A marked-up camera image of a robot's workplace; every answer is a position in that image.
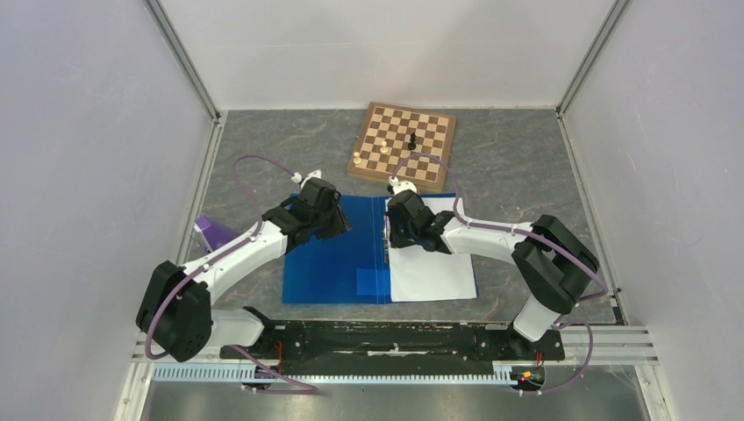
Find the blue folder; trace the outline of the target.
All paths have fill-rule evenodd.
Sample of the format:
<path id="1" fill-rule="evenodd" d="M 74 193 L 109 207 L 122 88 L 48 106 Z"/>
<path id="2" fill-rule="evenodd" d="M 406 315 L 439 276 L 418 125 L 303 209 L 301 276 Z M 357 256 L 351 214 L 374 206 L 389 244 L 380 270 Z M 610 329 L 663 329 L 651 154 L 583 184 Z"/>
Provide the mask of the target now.
<path id="1" fill-rule="evenodd" d="M 388 198 L 343 196 L 351 229 L 328 240 L 311 239 L 285 257 L 285 304 L 387 304 L 390 266 L 383 261 L 383 224 Z"/>

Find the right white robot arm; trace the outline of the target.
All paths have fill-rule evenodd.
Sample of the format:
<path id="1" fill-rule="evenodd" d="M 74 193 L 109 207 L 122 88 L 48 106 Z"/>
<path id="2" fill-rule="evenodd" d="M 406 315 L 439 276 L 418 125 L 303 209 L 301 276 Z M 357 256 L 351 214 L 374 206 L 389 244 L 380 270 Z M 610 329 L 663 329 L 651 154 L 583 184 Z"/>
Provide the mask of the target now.
<path id="1" fill-rule="evenodd" d="M 528 358 L 544 334 L 580 302 L 591 282 L 607 291 L 594 253 L 558 218 L 542 215 L 532 223 L 497 224 L 468 219 L 457 209 L 434 212 L 411 190 L 387 204 L 390 245 L 428 253 L 471 254 L 514 265 L 530 291 L 506 335 L 509 351 Z"/>

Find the white paper stack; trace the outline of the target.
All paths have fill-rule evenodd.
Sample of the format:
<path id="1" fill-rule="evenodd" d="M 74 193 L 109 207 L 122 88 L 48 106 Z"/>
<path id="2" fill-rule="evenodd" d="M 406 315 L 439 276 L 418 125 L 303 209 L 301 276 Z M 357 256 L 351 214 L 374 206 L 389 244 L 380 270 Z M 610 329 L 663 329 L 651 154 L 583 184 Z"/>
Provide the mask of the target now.
<path id="1" fill-rule="evenodd" d="M 477 298 L 469 254 L 430 253 L 421 246 L 390 248 L 391 300 L 430 302 Z"/>

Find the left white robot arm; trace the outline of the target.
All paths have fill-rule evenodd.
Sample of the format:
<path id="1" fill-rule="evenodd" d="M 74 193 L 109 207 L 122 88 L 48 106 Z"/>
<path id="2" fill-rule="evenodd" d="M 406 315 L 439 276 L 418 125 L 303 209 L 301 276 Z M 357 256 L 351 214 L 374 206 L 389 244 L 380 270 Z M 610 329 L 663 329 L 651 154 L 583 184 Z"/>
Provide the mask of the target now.
<path id="1" fill-rule="evenodd" d="M 245 233 L 202 258 L 153 271 L 135 323 L 145 333 L 145 354 L 191 360 L 206 347 L 240 346 L 255 358 L 270 355 L 275 334 L 254 310 L 216 310 L 215 302 L 255 269 L 310 239 L 332 239 L 350 229 L 341 193 L 310 176 L 297 195 L 267 210 Z"/>

